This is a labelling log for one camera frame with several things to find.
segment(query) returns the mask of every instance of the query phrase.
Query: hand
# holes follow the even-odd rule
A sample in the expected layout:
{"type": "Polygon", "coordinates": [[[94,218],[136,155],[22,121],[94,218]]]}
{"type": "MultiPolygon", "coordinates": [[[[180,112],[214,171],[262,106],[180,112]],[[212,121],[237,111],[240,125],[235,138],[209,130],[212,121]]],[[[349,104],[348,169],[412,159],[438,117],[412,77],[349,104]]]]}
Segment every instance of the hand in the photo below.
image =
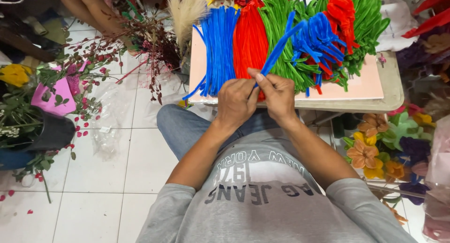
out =
{"type": "Polygon", "coordinates": [[[294,107],[294,81],[278,75],[267,74],[266,77],[260,70],[248,68],[248,74],[258,83],[266,97],[267,111],[282,128],[286,128],[294,120],[297,114],[294,107]]]}
{"type": "Polygon", "coordinates": [[[218,94],[218,113],[214,120],[218,126],[233,133],[256,110],[260,89],[254,79],[230,79],[222,85],[218,94]]]}

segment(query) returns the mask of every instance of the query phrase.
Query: knee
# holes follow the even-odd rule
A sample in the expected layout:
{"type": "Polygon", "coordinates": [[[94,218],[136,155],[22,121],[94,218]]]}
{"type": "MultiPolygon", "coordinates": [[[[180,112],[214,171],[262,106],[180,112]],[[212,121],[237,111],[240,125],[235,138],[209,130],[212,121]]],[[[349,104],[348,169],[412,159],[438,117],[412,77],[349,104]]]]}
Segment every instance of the knee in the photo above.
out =
{"type": "Polygon", "coordinates": [[[173,125],[177,121],[179,110],[184,110],[175,104],[167,104],[156,114],[156,125],[158,129],[164,128],[167,125],[173,125]]]}

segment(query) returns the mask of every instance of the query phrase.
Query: gray sweatshirt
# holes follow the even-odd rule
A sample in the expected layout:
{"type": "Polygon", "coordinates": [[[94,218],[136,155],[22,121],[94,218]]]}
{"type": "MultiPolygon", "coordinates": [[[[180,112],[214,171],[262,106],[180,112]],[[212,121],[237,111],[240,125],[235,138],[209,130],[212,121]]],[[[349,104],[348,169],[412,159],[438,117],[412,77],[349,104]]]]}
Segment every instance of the gray sweatshirt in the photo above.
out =
{"type": "Polygon", "coordinates": [[[164,185],[136,242],[416,242],[362,180],[322,195],[297,157],[281,129],[238,139],[197,193],[164,185]]]}

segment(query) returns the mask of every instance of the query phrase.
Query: black bucket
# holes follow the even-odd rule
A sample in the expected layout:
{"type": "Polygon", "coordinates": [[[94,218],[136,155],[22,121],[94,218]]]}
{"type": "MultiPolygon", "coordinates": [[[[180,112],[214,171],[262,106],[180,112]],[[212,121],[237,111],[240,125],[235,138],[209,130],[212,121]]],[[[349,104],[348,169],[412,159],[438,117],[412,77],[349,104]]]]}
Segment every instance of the black bucket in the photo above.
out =
{"type": "Polygon", "coordinates": [[[64,116],[48,113],[39,108],[42,115],[42,132],[23,151],[55,151],[70,144],[75,135],[75,125],[64,116]]]}

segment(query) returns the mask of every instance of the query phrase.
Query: fingernail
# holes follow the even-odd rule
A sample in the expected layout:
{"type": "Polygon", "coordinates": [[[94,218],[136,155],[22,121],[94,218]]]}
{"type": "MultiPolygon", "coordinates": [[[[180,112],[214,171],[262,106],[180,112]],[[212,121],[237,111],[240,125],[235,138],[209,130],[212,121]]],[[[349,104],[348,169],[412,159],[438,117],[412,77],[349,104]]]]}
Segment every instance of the fingernail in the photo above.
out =
{"type": "Polygon", "coordinates": [[[261,73],[256,74],[255,79],[257,82],[261,82],[264,79],[264,76],[261,73]]]}

